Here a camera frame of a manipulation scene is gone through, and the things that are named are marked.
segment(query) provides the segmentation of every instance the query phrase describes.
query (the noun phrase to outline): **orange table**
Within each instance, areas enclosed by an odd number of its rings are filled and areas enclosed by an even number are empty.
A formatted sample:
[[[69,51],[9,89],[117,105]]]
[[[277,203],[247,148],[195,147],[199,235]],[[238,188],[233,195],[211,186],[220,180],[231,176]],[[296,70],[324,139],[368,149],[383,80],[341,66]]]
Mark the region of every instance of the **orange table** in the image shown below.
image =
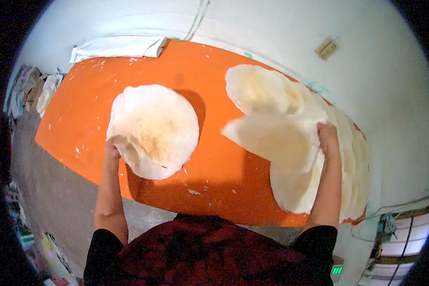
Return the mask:
[[[113,100],[127,86],[164,85],[193,105],[199,117],[199,144],[183,168],[165,180],[139,178],[121,160],[121,195],[161,209],[219,215],[236,223],[303,226],[307,214],[286,213],[275,203],[270,163],[220,134],[227,122],[243,116],[227,96],[224,80],[227,69],[240,64],[272,69],[223,49],[174,40],[157,59],[95,58],[77,63],[54,94],[35,141],[99,184]]]

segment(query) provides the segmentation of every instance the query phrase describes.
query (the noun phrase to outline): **white debris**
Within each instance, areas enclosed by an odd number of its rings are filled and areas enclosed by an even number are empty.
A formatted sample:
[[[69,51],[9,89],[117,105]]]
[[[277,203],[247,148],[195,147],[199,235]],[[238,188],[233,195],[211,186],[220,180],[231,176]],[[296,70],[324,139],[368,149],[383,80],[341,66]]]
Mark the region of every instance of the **white debris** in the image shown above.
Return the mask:
[[[198,195],[200,195],[200,193],[199,192],[197,192],[197,191],[194,191],[194,190],[191,190],[191,189],[188,189],[189,190],[189,193],[190,194],[198,194]]]

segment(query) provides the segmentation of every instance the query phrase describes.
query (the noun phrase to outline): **green light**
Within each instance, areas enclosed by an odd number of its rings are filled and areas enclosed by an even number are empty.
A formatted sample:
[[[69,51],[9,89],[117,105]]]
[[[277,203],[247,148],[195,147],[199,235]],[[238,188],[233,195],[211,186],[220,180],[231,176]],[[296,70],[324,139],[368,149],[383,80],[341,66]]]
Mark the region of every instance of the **green light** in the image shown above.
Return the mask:
[[[342,273],[343,267],[334,267],[332,270],[332,274],[340,274]]]

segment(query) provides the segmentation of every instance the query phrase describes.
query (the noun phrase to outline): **cable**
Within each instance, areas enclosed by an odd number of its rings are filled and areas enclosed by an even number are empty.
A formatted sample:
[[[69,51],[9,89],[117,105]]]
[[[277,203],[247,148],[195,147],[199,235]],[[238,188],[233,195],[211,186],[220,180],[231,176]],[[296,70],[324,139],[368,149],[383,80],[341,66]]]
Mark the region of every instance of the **cable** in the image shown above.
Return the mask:
[[[195,31],[197,31],[200,26],[200,22],[205,17],[208,5],[210,5],[210,0],[200,0],[197,12],[195,12],[194,21],[192,22],[186,36],[183,39],[179,39],[180,41],[189,41],[194,36]]]
[[[350,234],[351,234],[351,236],[352,237],[354,237],[354,238],[357,238],[357,239],[360,239],[360,240],[362,240],[362,241],[366,241],[366,242],[375,242],[375,240],[370,240],[370,239],[364,239],[364,238],[362,238],[361,236],[360,236],[360,230],[362,229],[362,227],[359,229],[359,236],[355,236],[354,234],[353,234],[353,229],[356,227],[356,226],[359,226],[359,225],[363,225],[363,222],[364,221],[366,221],[366,220],[370,220],[370,219],[372,219],[372,218],[374,218],[374,217],[377,217],[377,216],[381,216],[381,215],[383,215],[383,214],[377,214],[380,210],[382,210],[382,209],[385,209],[385,208],[394,208],[394,207],[402,207],[402,208],[399,208],[399,209],[395,209],[395,210],[391,210],[391,211],[389,211],[388,213],[393,213],[393,212],[397,212],[397,211],[399,211],[399,210],[401,210],[401,209],[403,209],[403,207],[405,207],[405,206],[407,206],[407,205],[410,205],[410,204],[414,204],[414,203],[418,203],[418,202],[421,202],[421,201],[423,201],[423,200],[425,200],[425,199],[428,199],[429,198],[429,195],[427,195],[426,197],[423,197],[423,198],[420,198],[420,199],[415,199],[415,200],[412,200],[412,201],[410,201],[410,202],[408,202],[408,203],[403,203],[403,204],[395,204],[395,205],[385,205],[385,206],[382,206],[382,207],[380,207],[376,212],[374,212],[371,216],[369,216],[369,217],[366,217],[363,221],[361,221],[359,224],[357,224],[357,225],[355,225],[355,226],[353,226],[352,228],[351,228],[351,230],[350,230]]]

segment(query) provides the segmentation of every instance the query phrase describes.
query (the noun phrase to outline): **hand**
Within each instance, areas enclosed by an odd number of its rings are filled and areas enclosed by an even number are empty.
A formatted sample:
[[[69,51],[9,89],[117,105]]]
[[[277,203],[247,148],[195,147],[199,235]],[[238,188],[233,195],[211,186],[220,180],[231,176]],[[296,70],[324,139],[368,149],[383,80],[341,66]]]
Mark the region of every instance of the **hand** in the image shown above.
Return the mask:
[[[337,128],[331,123],[326,124],[318,122],[316,125],[318,129],[319,141],[321,143],[322,152],[326,155],[327,159],[340,159],[340,150],[338,146]]]
[[[105,142],[104,156],[103,156],[103,169],[118,171],[119,169],[119,158],[121,155],[116,147],[113,145],[113,139],[110,138]]]

